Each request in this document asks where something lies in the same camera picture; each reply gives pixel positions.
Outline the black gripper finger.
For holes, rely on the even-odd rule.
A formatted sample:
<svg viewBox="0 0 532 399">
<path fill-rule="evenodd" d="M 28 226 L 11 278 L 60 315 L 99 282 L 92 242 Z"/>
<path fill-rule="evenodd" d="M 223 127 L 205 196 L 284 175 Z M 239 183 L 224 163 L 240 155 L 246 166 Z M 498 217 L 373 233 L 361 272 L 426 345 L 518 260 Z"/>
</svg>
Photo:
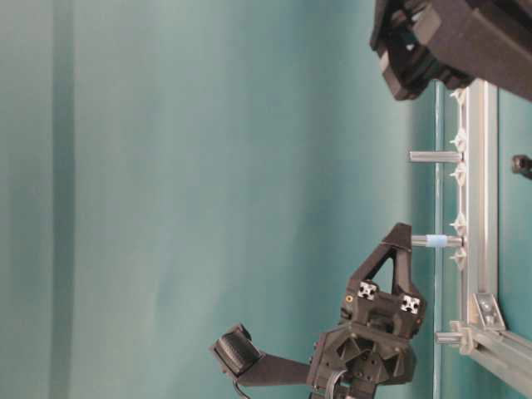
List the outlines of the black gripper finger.
<svg viewBox="0 0 532 399">
<path fill-rule="evenodd" d="M 388 244 L 379 244 L 366 260 L 353 272 L 347 286 L 356 287 L 359 282 L 372 280 L 382 265 L 393 257 L 395 248 Z"/>
<path fill-rule="evenodd" d="M 531 99 L 531 2 L 467 1 L 458 68 Z"/>
<path fill-rule="evenodd" d="M 424 298 L 411 279 L 411 226 L 397 223 L 382 243 L 391 247 L 385 259 L 393 260 L 392 290 L 390 293 L 382 292 L 382 296 L 391 299 L 392 295 L 400 297 L 406 294 L 423 302 Z"/>
</svg>

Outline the lower black gripper body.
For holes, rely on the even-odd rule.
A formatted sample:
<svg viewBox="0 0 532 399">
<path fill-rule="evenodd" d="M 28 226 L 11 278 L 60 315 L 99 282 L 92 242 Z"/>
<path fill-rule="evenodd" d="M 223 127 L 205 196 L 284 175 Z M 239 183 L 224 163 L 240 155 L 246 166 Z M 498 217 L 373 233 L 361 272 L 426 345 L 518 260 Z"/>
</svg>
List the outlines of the lower black gripper body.
<svg viewBox="0 0 532 399">
<path fill-rule="evenodd" d="M 373 398 L 379 386 L 411 382 L 410 341 L 424 319 L 419 293 L 386 293 L 371 280 L 348 288 L 338 325 L 315 346 L 307 384 L 312 398 Z"/>
</svg>

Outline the upper black gripper body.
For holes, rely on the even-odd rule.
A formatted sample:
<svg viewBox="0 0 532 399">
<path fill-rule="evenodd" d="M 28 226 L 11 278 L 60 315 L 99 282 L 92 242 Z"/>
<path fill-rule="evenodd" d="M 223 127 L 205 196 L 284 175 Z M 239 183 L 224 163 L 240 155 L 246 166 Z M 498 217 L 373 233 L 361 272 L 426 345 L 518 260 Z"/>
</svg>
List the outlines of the upper black gripper body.
<svg viewBox="0 0 532 399">
<path fill-rule="evenodd" d="M 448 89 L 469 86 L 474 77 L 440 62 L 414 35 L 414 26 L 428 1 L 376 1 L 370 47 L 393 97 L 417 98 L 433 81 Z"/>
</svg>

